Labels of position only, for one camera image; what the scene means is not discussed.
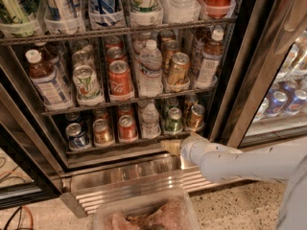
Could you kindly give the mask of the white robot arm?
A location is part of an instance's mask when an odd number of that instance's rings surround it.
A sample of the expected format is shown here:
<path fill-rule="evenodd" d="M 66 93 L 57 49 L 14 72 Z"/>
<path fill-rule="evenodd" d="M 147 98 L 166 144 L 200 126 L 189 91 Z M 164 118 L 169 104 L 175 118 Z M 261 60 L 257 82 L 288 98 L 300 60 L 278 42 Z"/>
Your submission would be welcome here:
<path fill-rule="evenodd" d="M 306 137 L 240 151 L 194 133 L 182 141 L 163 141 L 161 147 L 196 165 L 212 183 L 235 179 L 284 183 L 275 230 L 307 230 Z"/>

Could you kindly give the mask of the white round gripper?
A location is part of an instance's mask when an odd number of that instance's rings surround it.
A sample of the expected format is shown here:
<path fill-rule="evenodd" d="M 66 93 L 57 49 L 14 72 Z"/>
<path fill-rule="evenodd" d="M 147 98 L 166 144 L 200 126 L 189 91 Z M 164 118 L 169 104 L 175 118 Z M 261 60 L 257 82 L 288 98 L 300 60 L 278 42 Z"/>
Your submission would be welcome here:
<path fill-rule="evenodd" d="M 163 140 L 160 145 L 172 155 L 181 155 L 184 160 L 197 166 L 201 163 L 203 156 L 209 152 L 240 153 L 238 149 L 212 143 L 200 136 L 189 136 L 182 143 L 180 140 Z"/>

